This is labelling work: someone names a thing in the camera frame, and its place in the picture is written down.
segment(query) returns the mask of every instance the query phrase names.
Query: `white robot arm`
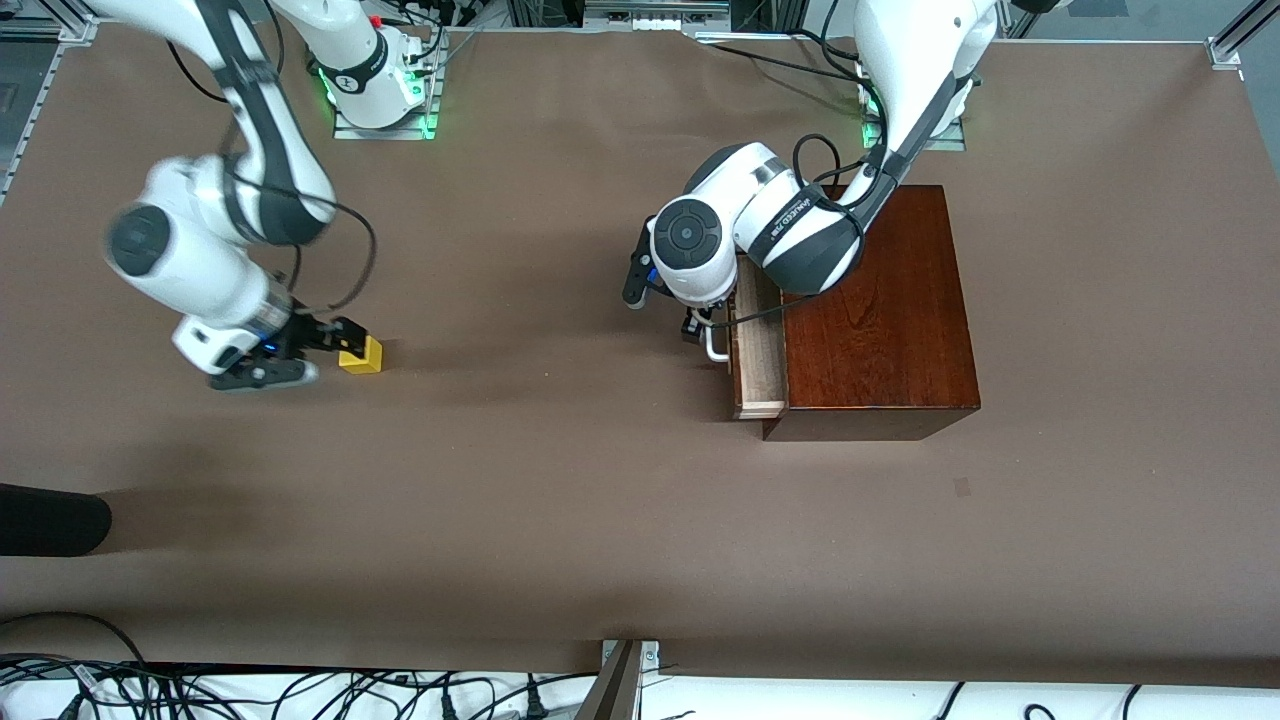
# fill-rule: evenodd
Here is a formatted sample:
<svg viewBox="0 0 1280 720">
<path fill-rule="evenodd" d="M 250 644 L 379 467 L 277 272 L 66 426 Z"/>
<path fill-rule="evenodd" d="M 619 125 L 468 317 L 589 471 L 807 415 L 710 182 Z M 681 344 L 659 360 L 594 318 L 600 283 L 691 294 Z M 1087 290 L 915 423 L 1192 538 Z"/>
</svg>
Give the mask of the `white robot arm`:
<svg viewBox="0 0 1280 720">
<path fill-rule="evenodd" d="M 658 288 L 689 306 L 690 318 L 705 319 L 736 284 L 737 251 L 787 293 L 812 296 L 836 284 L 858 265 L 867 228 L 929 137 L 964 111 L 974 68 L 996 33 L 996 4 L 860 0 L 854 37 L 886 127 L 840 202 L 759 142 L 724 147 L 648 220 L 623 288 L 627 305 L 643 306 L 646 291 Z M 686 332 L 696 334 L 691 327 Z"/>
<path fill-rule="evenodd" d="M 115 272 L 184 315 L 174 345 L 218 389 L 311 382 L 316 369 L 302 357 L 307 347 L 340 343 L 362 352 L 362 328 L 347 320 L 343 334 L 300 313 L 246 252 L 252 243 L 312 242 L 337 205 L 239 0 L 91 3 L 209 65 L 248 145 L 243 155 L 157 163 L 137 202 L 108 232 Z"/>
<path fill-rule="evenodd" d="M 425 101 L 422 41 L 370 23 L 360 0 L 271 0 L 316 56 L 325 87 L 352 124 L 383 128 Z M 435 28 L 433 32 L 443 32 Z"/>
</svg>

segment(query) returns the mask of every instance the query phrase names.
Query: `yellow block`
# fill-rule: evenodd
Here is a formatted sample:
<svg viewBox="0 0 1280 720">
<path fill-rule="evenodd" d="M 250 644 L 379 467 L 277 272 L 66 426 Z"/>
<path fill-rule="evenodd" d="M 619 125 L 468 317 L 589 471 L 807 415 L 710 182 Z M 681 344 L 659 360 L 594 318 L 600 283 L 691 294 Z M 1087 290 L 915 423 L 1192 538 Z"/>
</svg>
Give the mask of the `yellow block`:
<svg viewBox="0 0 1280 720">
<path fill-rule="evenodd" d="M 365 336 L 365 356 L 356 357 L 346 350 L 338 351 L 338 366 L 352 375 L 369 375 L 383 372 L 383 343 L 374 336 Z"/>
</svg>

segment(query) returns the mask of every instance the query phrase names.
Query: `wooden panel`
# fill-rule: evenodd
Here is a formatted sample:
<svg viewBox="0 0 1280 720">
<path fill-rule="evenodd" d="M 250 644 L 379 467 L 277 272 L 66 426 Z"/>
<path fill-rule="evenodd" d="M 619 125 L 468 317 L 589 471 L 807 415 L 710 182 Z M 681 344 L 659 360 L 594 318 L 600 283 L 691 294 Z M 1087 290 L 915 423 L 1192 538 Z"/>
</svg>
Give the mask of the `wooden panel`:
<svg viewBox="0 0 1280 720">
<path fill-rule="evenodd" d="M 746 255 L 737 258 L 737 291 L 730 318 L 746 318 L 782 300 L 778 286 Z M 782 314 L 774 313 L 730 331 L 730 369 L 733 373 L 733 419 L 777 418 L 787 406 Z"/>
<path fill-rule="evenodd" d="M 899 190 L 858 270 L 783 323 L 792 411 L 979 406 L 941 187 Z"/>
</svg>

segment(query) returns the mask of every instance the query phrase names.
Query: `brown table surface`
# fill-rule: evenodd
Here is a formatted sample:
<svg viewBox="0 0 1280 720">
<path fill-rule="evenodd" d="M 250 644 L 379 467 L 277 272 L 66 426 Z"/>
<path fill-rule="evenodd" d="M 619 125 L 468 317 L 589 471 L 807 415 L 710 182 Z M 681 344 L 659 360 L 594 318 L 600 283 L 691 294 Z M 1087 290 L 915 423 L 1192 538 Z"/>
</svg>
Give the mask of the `brown table surface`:
<svg viewBox="0 0 1280 720">
<path fill-rule="evenodd" d="M 911 176 L 946 187 L 983 409 L 777 445 L 728 420 L 680 307 L 618 292 L 714 149 L 852 140 L 847 86 L 673 33 L 489 35 L 439 140 L 335 142 L 289 37 L 297 114 L 383 238 L 351 315 L 388 370 L 227 397 L 178 356 L 100 238 L 228 115 L 102 28 L 0 210 L 0 462 L 111 492 L 119 533 L 0 561 L 4 614 L 99 612 L 155 660 L 554 670 L 646 635 L 690 673 L 1280 684 L 1280 187 L 1202 47 L 992 47 L 970 150 Z M 335 228 L 303 300 L 361 252 Z"/>
</svg>

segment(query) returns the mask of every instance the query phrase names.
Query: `wooden drawer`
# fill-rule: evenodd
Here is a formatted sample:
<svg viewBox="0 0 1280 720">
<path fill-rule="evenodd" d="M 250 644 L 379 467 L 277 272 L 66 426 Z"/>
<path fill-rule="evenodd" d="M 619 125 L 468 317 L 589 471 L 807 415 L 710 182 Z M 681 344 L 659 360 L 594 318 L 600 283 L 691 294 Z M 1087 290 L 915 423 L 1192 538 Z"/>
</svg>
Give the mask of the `wooden drawer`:
<svg viewBox="0 0 1280 720">
<path fill-rule="evenodd" d="M 731 318 L 783 300 L 739 258 Z M 730 355 L 735 416 L 763 420 L 771 441 L 922 439 L 977 411 L 942 188 L 899 190 L 855 272 L 817 300 L 735 325 Z"/>
</svg>

